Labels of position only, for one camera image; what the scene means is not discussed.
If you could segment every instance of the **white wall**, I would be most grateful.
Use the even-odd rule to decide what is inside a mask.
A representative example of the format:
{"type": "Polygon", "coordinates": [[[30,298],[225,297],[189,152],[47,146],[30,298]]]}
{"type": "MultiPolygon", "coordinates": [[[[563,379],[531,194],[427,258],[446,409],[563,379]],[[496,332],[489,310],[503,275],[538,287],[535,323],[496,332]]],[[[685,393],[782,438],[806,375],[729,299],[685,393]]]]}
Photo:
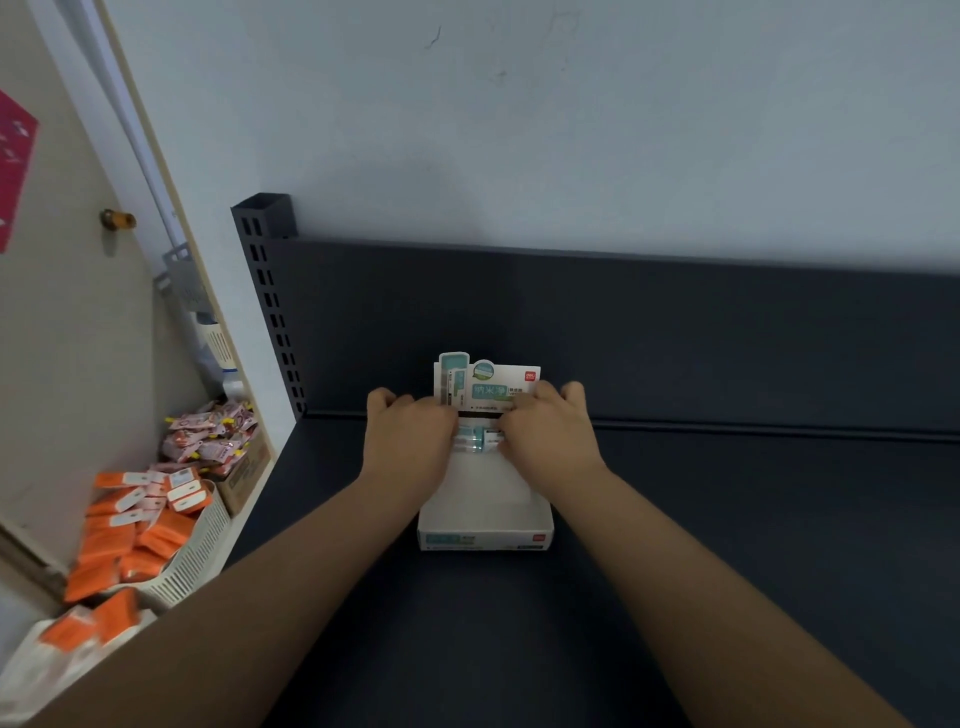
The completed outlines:
{"type": "Polygon", "coordinates": [[[960,270],[954,0],[107,6],[281,431],[253,192],[307,232],[960,270]]]}

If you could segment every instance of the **beige door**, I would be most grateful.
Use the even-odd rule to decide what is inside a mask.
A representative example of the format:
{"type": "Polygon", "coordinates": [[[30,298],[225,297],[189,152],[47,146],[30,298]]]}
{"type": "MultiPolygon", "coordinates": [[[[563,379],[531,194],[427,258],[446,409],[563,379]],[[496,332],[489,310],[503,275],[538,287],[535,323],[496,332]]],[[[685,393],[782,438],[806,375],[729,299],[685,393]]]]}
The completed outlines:
{"type": "Polygon", "coordinates": [[[0,255],[0,524],[66,569],[93,475],[153,462],[206,393],[135,239],[101,230],[116,200],[26,0],[0,3],[0,89],[40,125],[0,255]]]}

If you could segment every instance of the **white cardboard box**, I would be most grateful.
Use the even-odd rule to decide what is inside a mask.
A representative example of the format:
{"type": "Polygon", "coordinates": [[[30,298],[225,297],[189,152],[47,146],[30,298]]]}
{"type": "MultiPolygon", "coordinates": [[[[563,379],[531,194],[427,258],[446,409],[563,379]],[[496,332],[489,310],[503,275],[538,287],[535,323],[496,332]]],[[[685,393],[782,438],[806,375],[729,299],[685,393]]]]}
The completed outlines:
{"type": "Polygon", "coordinates": [[[540,551],[553,513],[499,452],[454,452],[440,488],[420,509],[423,551],[540,551]]]}

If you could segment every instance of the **eraser package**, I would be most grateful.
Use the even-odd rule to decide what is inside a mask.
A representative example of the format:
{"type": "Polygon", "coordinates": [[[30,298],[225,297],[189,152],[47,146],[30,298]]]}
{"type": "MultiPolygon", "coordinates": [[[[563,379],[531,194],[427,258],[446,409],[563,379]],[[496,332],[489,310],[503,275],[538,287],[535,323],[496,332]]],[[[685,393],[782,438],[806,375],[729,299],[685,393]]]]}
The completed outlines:
{"type": "Polygon", "coordinates": [[[433,396],[461,412],[500,413],[514,406],[518,392],[533,392],[540,367],[493,364],[480,359],[472,364],[466,352],[447,352],[433,365],[433,396]]]}

